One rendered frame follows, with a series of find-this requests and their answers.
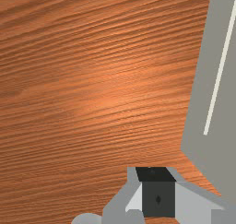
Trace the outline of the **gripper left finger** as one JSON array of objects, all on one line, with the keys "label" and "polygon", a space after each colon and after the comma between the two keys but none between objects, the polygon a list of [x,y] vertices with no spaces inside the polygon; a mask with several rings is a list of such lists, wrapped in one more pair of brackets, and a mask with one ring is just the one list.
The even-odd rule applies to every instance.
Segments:
[{"label": "gripper left finger", "polygon": [[142,212],[142,184],[135,167],[127,168],[125,185],[103,208],[102,215],[84,213],[71,224],[145,224]]}]

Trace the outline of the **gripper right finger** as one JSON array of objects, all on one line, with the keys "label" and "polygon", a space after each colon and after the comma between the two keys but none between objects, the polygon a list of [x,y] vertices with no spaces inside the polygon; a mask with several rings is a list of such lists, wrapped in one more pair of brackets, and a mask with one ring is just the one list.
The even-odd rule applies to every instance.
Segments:
[{"label": "gripper right finger", "polygon": [[152,167],[150,216],[175,218],[180,224],[236,224],[236,205],[187,182],[172,167]]}]

